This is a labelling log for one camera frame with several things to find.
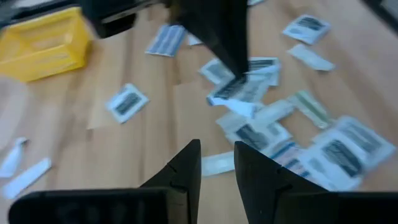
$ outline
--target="barcode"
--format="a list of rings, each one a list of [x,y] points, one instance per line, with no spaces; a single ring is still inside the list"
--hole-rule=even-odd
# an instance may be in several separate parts
[[[270,124],[267,128],[274,136],[278,136],[280,134],[279,130],[275,127],[275,124]]]
[[[265,135],[256,133],[248,124],[245,124],[237,130],[236,134],[243,142],[256,150],[264,149],[269,144]]]
[[[226,69],[227,68],[225,68],[224,66],[222,66],[222,64],[219,63],[210,65],[207,68],[209,72],[218,77],[220,80],[223,80],[228,77]]]
[[[140,100],[141,100],[141,97],[139,97],[136,93],[129,93],[124,98],[124,101],[119,106],[116,107],[116,111],[120,115],[124,115],[133,106],[135,106]]]
[[[382,146],[382,144],[371,134],[355,124],[349,124],[348,127],[343,128],[341,131],[357,145],[361,146],[361,148],[363,148],[367,153],[371,154]]]
[[[334,140],[322,148],[326,158],[339,165],[350,177],[356,177],[363,172],[359,159],[339,140]]]
[[[250,70],[258,70],[260,68],[269,67],[274,65],[274,60],[253,60],[249,61]]]
[[[319,162],[319,160],[312,158],[309,160],[308,164],[312,166],[312,168],[318,171],[319,173],[326,175],[326,170],[321,164],[321,162]]]
[[[214,97],[227,100],[231,98],[233,95],[235,95],[237,92],[239,92],[242,89],[245,82],[246,82],[245,78],[233,79],[222,89],[217,91],[217,93],[214,94]]]
[[[318,31],[324,27],[324,25],[314,18],[305,17],[297,23],[300,26],[308,27],[315,31]]]

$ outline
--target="plastic crate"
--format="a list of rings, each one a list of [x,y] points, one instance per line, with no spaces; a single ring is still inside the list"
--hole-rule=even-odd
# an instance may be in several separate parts
[[[79,7],[11,25],[0,38],[0,74],[28,82],[82,67],[89,43]]]

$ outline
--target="white strip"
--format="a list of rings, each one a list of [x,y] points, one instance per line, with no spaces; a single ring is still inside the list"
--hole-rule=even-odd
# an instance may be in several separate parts
[[[27,169],[2,188],[2,194],[7,199],[14,199],[24,189],[33,184],[39,177],[45,174],[51,168],[51,160],[45,158],[38,164]]]
[[[232,170],[235,170],[233,151],[201,159],[201,175],[204,177]]]
[[[14,147],[1,164],[0,177],[8,178],[15,174],[24,155],[23,145],[26,141],[26,138],[16,139]]]
[[[332,71],[333,69],[335,69],[335,65],[321,58],[321,56],[312,52],[303,44],[297,44],[292,49],[290,49],[288,53],[293,55],[295,58],[301,60],[302,62],[304,62],[304,64],[314,70]]]

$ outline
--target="green striped packet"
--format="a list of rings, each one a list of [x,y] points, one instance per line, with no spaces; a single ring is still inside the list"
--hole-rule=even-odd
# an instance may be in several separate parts
[[[288,100],[320,129],[326,129],[333,123],[329,112],[307,90],[296,92]]]

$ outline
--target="wooden floor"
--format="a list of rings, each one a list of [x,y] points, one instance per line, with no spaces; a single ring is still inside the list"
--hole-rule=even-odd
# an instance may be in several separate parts
[[[304,13],[332,24],[312,47],[336,64],[331,73],[315,72],[286,53],[298,42],[281,32]],[[143,10],[133,29],[96,40],[84,69],[28,85],[0,79],[0,156],[25,136],[31,142],[21,170],[47,156],[54,164],[24,194],[138,187],[194,138],[201,140],[203,156],[232,150],[215,124],[227,109],[207,105],[213,86],[197,72],[214,55],[186,44],[174,58],[144,53],[166,15],[161,6]],[[282,61],[280,86],[265,103],[308,89],[334,117],[355,116],[398,146],[398,39],[358,0],[267,0],[250,9],[249,41],[251,56]],[[120,125],[104,104],[125,83],[150,102]],[[306,147],[318,132],[299,112],[282,124]],[[394,156],[360,190],[398,190],[397,170]],[[11,203],[0,199],[1,223]],[[202,180],[198,222],[247,223],[234,172]]]

